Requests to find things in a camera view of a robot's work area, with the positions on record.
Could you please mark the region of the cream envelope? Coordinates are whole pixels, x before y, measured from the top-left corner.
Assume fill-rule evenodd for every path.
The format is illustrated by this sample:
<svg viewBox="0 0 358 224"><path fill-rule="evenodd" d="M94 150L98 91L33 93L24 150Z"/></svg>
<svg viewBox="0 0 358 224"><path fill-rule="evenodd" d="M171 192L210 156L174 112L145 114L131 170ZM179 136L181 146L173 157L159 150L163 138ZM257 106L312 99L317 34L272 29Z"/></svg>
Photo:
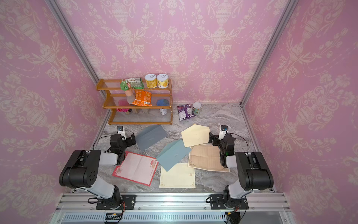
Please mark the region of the cream envelope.
<svg viewBox="0 0 358 224"><path fill-rule="evenodd" d="M192 147L200 144L206 144L210 138L210 128L201 125L192 125L181 132L185 147Z"/></svg>

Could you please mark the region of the dark grey envelope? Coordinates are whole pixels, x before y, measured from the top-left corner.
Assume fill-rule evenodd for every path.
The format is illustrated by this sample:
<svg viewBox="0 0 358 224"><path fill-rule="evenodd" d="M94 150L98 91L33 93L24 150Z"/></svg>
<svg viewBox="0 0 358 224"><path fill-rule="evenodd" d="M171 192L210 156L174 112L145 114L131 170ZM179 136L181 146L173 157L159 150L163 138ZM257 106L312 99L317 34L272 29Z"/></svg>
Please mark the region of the dark grey envelope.
<svg viewBox="0 0 358 224"><path fill-rule="evenodd" d="M168 133L161 125L148 126L136 136L136 144L141 151L145 151L167 136Z"/></svg>

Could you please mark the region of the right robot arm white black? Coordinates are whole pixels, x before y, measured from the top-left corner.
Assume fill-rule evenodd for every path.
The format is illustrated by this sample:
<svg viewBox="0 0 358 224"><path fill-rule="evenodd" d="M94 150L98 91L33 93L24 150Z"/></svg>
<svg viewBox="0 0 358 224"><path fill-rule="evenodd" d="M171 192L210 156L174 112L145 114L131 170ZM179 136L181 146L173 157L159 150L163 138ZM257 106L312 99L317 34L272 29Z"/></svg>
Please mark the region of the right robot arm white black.
<svg viewBox="0 0 358 224"><path fill-rule="evenodd" d="M247 210L247 195L271 189L274 178L261 152L235 152L235 140L231 133L209 134L209 143L219 148L220 164L236 169L238 180L225 187L222 194L208 197L212 210Z"/></svg>

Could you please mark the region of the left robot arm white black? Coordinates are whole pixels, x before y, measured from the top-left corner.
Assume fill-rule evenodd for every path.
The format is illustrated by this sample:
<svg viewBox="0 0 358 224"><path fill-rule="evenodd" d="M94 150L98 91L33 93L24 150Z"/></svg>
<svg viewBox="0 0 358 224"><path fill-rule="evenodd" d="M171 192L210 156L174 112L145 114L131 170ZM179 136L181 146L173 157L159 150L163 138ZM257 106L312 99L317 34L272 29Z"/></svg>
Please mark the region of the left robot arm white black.
<svg viewBox="0 0 358 224"><path fill-rule="evenodd" d="M121 166L126 157L126 149L136 144L135 134L129 138L114 134L110 138L110 148L101 150L75 150L59 176L59 184L71 189L82 189L94 195L89 204L96 204L97 210L133 210L135 195L122 195L118 186L105 181L98 174L100 166Z"/></svg>

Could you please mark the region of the teal blue envelope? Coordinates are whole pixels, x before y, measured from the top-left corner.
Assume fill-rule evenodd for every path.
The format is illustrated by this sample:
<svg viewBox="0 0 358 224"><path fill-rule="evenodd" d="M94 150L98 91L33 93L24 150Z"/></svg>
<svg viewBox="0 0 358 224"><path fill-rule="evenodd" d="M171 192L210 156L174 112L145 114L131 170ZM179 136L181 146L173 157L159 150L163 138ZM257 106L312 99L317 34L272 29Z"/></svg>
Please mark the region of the teal blue envelope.
<svg viewBox="0 0 358 224"><path fill-rule="evenodd" d="M156 157L165 171L169 171L180 160L191 152L190 147L185 147L182 139L168 143Z"/></svg>

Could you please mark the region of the cream yellow letter paper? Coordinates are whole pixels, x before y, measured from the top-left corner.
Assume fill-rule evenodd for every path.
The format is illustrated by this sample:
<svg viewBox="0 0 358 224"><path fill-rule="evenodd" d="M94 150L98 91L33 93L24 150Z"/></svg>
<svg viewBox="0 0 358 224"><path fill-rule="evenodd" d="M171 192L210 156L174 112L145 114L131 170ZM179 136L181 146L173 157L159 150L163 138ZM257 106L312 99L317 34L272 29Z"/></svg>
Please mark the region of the cream yellow letter paper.
<svg viewBox="0 0 358 224"><path fill-rule="evenodd" d="M196 188L195 169L186 163L177 163L169 171L163 167L160 173L160 188Z"/></svg>

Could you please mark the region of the green instant noodle cup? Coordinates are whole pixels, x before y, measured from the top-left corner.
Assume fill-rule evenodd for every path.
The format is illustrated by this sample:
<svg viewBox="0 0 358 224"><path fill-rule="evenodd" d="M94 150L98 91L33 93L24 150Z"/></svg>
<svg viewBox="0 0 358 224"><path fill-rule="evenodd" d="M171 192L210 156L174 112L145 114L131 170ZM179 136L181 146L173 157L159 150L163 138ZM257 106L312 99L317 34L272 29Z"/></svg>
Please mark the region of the green instant noodle cup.
<svg viewBox="0 0 358 224"><path fill-rule="evenodd" d="M193 113L195 115L198 115L202 109L202 104L200 102L194 102L193 103Z"/></svg>

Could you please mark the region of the purple snack bag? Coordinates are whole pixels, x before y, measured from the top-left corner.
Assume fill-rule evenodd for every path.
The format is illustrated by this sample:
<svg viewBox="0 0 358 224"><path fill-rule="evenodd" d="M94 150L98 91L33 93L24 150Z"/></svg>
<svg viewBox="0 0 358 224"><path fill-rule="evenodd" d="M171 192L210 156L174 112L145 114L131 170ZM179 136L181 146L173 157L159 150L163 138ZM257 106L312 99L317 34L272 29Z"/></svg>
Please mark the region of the purple snack bag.
<svg viewBox="0 0 358 224"><path fill-rule="evenodd" d="M178 109L178 115L179 115L180 122L196 116L193 112L192 104L179 105L179 106L177 106L177 109Z"/></svg>

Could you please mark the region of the wooden three-tier shelf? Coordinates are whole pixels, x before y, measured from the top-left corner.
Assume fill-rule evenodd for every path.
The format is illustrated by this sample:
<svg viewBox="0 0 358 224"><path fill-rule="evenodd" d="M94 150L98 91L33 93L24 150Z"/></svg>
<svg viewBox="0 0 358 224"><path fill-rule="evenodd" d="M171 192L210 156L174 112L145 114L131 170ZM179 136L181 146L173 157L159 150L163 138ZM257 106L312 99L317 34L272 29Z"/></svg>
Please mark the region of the wooden three-tier shelf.
<svg viewBox="0 0 358 224"><path fill-rule="evenodd" d="M173 93L172 81L169 79L169 85L166 89L147 88L144 84L144 90L152 93L152 106L136 106L127 102L124 91L120 88L120 79L100 79L96 85L97 91L103 91L106 99L103 103L103 109L111 111L108 118L109 125L171 125L173 124ZM167 108L167 114L161 115L160 107L156 103L160 99L167 99L170 103Z"/></svg>

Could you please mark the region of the orange snack bag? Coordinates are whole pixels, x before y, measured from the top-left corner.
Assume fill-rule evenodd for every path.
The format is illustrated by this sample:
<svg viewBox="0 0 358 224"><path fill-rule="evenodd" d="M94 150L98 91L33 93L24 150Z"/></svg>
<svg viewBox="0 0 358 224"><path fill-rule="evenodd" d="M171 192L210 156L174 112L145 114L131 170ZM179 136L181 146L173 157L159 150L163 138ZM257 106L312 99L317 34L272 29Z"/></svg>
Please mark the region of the orange snack bag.
<svg viewBox="0 0 358 224"><path fill-rule="evenodd" d="M143 90L135 91L136 96L133 105L136 106L152 106L152 93Z"/></svg>

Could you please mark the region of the beige bottle on shelf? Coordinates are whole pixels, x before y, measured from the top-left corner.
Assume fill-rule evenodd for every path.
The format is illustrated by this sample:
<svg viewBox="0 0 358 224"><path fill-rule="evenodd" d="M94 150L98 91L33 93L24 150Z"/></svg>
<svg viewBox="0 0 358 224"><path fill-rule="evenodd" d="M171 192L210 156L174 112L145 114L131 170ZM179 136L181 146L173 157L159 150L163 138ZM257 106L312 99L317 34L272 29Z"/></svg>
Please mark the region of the beige bottle on shelf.
<svg viewBox="0 0 358 224"><path fill-rule="evenodd" d="M132 105L136 99L135 92L133 90L127 90L125 91L125 94L127 97L128 104Z"/></svg>

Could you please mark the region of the blue lid cup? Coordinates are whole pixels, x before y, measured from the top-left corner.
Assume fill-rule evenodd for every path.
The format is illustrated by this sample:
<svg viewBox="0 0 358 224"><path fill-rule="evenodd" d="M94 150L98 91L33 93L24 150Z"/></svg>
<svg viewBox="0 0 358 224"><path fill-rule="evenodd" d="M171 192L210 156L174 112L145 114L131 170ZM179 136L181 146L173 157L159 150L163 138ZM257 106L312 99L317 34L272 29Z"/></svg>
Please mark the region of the blue lid cup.
<svg viewBox="0 0 358 224"><path fill-rule="evenodd" d="M167 108L165 108L166 106L169 106L170 103L167 99L160 99L157 101L156 106L159 106L159 112L161 115L165 116L167 114Z"/></svg>

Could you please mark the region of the green snack bag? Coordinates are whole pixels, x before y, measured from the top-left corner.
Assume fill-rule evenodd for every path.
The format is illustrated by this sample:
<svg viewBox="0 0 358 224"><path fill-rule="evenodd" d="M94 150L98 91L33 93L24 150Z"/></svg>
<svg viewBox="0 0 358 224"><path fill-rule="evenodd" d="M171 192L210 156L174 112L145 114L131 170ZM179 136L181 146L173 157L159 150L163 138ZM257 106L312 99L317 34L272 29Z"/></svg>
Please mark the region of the green snack bag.
<svg viewBox="0 0 358 224"><path fill-rule="evenodd" d="M128 91L128 90L141 90L144 89L145 87L142 82L142 79L135 77L135 78L122 79L120 88L123 91Z"/></svg>

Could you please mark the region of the left yellow can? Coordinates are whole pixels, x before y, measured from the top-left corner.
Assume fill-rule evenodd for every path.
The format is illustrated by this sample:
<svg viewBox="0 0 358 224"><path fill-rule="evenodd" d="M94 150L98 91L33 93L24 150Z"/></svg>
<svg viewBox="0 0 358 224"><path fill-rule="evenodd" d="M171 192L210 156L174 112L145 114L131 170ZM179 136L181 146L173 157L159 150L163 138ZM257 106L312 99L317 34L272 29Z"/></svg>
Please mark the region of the left yellow can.
<svg viewBox="0 0 358 224"><path fill-rule="evenodd" d="M149 89L153 89L157 87L157 76L155 74L147 74L145 75L146 86Z"/></svg>

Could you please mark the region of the yellow can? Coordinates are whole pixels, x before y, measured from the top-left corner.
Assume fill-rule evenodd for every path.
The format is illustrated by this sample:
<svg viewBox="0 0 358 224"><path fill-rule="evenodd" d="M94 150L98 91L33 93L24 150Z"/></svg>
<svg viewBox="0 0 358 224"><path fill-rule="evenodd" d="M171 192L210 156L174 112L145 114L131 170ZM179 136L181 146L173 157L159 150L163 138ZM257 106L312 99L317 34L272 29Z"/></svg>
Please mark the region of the yellow can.
<svg viewBox="0 0 358 224"><path fill-rule="evenodd" d="M169 85L169 76L167 74L159 74L156 77L157 86L161 89L166 89Z"/></svg>
<svg viewBox="0 0 358 224"><path fill-rule="evenodd" d="M149 89L153 89L157 87L157 76L155 74L147 74L145 75L146 86Z"/></svg>

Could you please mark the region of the right yellow can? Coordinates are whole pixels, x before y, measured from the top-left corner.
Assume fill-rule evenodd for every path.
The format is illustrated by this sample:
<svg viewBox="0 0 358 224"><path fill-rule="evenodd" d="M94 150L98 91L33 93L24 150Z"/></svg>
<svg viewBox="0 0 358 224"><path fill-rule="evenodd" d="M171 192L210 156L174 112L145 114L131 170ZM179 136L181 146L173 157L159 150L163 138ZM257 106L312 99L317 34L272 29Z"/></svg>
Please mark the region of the right yellow can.
<svg viewBox="0 0 358 224"><path fill-rule="evenodd" d="M166 89L169 85L169 76L167 74L159 74L156 77L157 86L161 89Z"/></svg>

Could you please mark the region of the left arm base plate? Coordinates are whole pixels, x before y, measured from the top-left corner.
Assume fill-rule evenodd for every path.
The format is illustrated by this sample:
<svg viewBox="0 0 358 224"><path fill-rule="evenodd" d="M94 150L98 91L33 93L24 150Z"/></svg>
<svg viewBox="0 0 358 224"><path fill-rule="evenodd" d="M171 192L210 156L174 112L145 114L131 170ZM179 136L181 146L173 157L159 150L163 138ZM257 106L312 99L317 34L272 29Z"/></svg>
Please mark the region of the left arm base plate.
<svg viewBox="0 0 358 224"><path fill-rule="evenodd" d="M134 210L136 195L121 195L119 199L99 199L96 210Z"/></svg>

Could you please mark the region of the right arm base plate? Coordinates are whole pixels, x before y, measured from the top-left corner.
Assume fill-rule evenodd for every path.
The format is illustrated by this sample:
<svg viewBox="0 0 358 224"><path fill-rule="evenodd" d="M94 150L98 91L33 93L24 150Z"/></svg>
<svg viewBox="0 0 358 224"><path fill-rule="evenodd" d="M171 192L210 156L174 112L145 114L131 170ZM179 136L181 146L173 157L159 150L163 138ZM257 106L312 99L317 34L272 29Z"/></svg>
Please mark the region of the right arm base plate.
<svg viewBox="0 0 358 224"><path fill-rule="evenodd" d="M212 210L247 210L249 208L246 198L232 199L221 194L211 194L206 199Z"/></svg>

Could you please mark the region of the aluminium front rail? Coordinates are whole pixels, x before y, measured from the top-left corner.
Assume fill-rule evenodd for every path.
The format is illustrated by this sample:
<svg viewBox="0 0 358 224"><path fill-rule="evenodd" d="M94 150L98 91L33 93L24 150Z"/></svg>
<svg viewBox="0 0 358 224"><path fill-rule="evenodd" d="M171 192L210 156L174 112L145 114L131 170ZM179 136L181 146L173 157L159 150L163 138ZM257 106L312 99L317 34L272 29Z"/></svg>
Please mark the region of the aluminium front rail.
<svg viewBox="0 0 358 224"><path fill-rule="evenodd" d="M125 193L125 211L129 212L182 212L182 211L212 211L209 196L211 193ZM89 193L65 193L56 212L114 212L108 205L101 202L88 203L92 197ZM228 209L239 211L284 212L290 207L283 193L263 192L252 193L246 196L241 205Z"/></svg>

